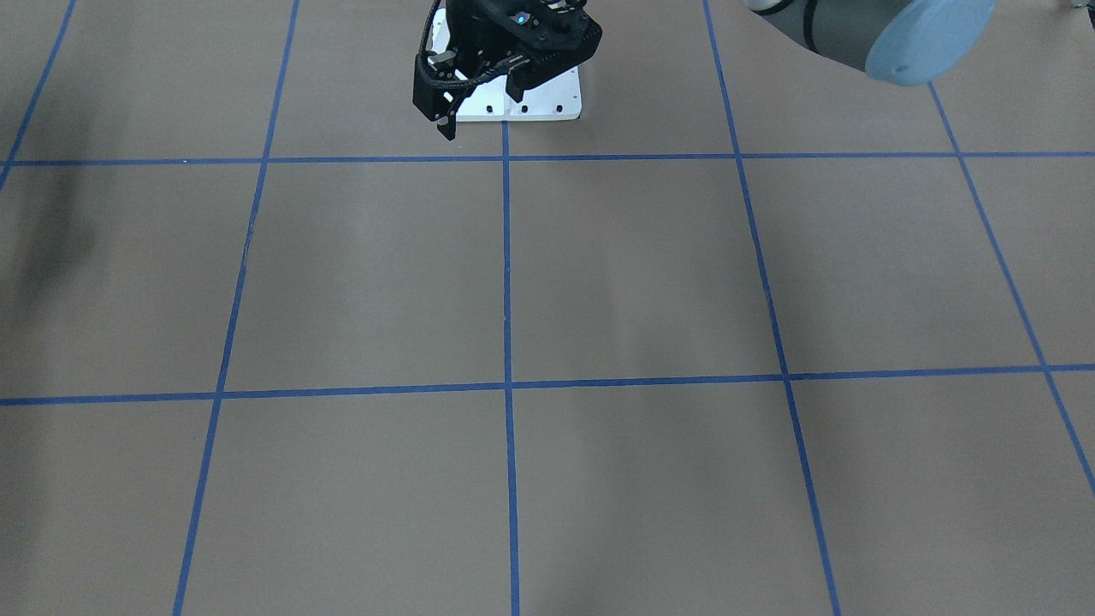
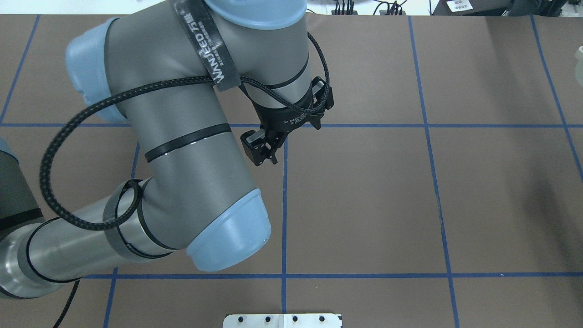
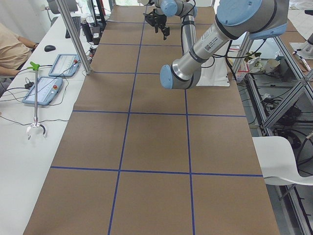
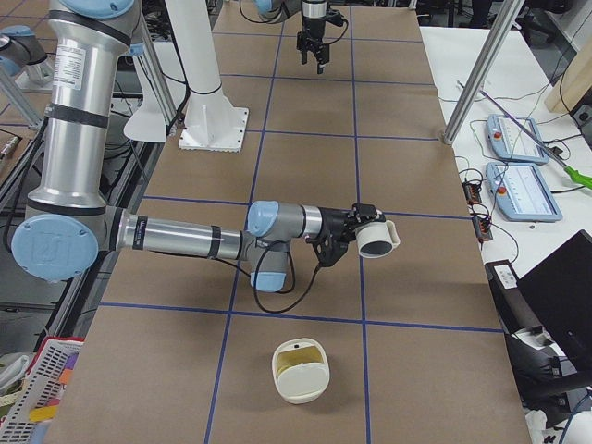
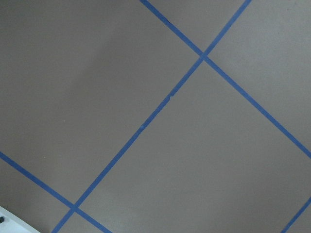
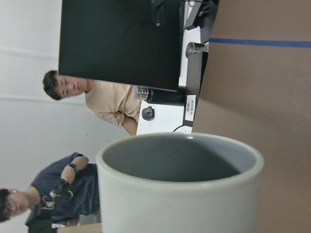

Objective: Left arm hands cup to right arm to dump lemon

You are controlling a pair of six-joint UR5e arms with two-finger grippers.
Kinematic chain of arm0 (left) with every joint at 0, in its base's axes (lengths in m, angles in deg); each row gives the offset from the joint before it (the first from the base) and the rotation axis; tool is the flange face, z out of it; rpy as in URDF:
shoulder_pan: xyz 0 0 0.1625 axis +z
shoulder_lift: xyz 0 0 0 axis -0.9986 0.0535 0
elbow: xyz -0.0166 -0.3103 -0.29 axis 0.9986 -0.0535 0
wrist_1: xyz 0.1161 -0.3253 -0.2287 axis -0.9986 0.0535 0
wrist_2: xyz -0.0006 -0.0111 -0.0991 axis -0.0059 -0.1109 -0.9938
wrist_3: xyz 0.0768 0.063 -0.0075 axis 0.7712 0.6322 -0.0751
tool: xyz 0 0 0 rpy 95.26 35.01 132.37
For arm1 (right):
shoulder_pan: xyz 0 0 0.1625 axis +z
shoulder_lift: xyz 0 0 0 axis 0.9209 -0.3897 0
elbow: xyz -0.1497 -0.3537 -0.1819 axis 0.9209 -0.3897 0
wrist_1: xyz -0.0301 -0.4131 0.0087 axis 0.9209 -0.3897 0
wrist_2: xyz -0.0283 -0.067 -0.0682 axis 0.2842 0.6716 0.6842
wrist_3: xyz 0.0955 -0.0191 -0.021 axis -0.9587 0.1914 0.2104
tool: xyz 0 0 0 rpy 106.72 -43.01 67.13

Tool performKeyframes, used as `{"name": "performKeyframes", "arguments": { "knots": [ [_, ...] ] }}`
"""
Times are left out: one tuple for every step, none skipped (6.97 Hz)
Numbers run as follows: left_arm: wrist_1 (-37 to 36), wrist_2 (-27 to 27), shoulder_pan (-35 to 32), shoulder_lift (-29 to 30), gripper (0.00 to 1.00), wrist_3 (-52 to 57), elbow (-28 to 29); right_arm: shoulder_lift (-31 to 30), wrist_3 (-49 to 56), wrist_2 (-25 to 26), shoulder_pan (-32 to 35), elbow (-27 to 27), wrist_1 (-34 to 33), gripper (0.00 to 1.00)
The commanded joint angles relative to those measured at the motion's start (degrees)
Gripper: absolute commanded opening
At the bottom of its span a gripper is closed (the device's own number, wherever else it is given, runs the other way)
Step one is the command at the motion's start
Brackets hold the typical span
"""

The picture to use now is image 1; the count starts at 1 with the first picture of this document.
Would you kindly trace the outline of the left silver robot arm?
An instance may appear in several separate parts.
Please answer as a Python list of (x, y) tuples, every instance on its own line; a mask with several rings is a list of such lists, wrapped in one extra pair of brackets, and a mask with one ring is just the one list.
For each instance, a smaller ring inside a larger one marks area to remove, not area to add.
[[(872, 80), (919, 86), (973, 48), (992, 1), (748, 1), (747, 11)], [(453, 140), (461, 106), (503, 79), (512, 102), (593, 57), (602, 26), (583, 1), (435, 1), (414, 57), (415, 109)]]

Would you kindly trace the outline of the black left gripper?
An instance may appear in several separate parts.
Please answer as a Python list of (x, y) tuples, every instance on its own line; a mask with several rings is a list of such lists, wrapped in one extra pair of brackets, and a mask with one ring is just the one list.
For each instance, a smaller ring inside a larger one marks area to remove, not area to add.
[(415, 55), (413, 105), (446, 140), (456, 140), (460, 105), (489, 81), (507, 78), (511, 38), (502, 27), (506, 1), (435, 1)]

